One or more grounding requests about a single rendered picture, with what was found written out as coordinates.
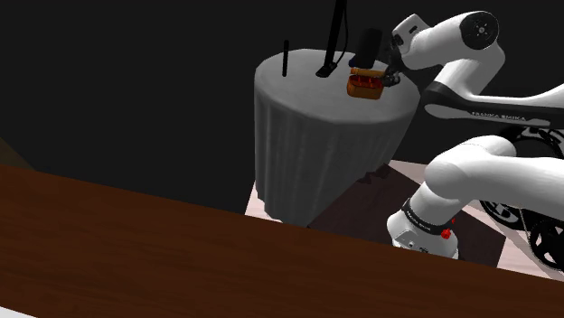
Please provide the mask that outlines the black cylinder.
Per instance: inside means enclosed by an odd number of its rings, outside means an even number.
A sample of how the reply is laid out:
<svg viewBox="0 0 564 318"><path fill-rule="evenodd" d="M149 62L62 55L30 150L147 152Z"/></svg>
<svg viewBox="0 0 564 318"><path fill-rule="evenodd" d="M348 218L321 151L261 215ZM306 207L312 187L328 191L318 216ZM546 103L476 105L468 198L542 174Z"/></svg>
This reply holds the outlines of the black cylinder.
<svg viewBox="0 0 564 318"><path fill-rule="evenodd" d="M354 56L349 60L351 68L371 69L380 52L383 32L376 28L362 31Z"/></svg>

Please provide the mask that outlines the orange box with red inside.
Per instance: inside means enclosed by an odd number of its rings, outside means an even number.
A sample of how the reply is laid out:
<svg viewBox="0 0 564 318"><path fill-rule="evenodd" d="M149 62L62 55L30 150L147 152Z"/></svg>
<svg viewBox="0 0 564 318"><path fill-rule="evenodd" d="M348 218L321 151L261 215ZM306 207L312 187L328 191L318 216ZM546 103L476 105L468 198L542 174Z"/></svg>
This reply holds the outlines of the orange box with red inside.
<svg viewBox="0 0 564 318"><path fill-rule="evenodd" d="M347 81L347 94L354 98L379 99L383 91L380 70L351 68Z"/></svg>

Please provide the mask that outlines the black pole on foot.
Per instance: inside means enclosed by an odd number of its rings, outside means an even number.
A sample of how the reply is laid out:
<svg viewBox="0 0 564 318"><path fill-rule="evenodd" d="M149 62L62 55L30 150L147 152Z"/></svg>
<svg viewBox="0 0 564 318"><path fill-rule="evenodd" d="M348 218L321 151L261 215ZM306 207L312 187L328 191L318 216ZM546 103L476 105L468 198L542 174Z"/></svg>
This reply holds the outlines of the black pole on foot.
<svg viewBox="0 0 564 318"><path fill-rule="evenodd" d="M347 8L348 8L348 0L335 0L334 13L331 22L329 38L325 50L324 64L315 73L315 75L318 78L328 78L338 67L338 64L340 63L344 54L346 53L348 47L348 40L349 40ZM344 26L344 45L341 51L341 55L337 60L335 60L334 54L337 48L337 42L342 25Z"/></svg>

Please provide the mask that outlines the round table with grey cloth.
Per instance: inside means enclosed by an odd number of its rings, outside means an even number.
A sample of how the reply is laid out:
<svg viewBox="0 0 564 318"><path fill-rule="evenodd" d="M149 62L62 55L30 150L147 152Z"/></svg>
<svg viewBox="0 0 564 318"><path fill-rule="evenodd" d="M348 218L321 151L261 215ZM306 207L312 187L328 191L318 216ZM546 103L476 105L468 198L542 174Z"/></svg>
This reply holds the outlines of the round table with grey cloth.
<svg viewBox="0 0 564 318"><path fill-rule="evenodd" d="M416 113L418 87L406 76L379 99L347 94L350 67L315 73L320 50L262 61L254 76L255 189L275 220L308 225L354 182L388 163Z"/></svg>

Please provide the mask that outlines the brown wooden table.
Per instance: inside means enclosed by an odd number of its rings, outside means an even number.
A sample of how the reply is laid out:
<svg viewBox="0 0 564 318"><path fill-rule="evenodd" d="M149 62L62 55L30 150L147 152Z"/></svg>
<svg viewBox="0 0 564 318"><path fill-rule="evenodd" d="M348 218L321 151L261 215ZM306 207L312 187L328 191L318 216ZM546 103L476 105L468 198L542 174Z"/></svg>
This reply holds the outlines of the brown wooden table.
<svg viewBox="0 0 564 318"><path fill-rule="evenodd" d="M36 318L564 318L564 283L0 164L0 306Z"/></svg>

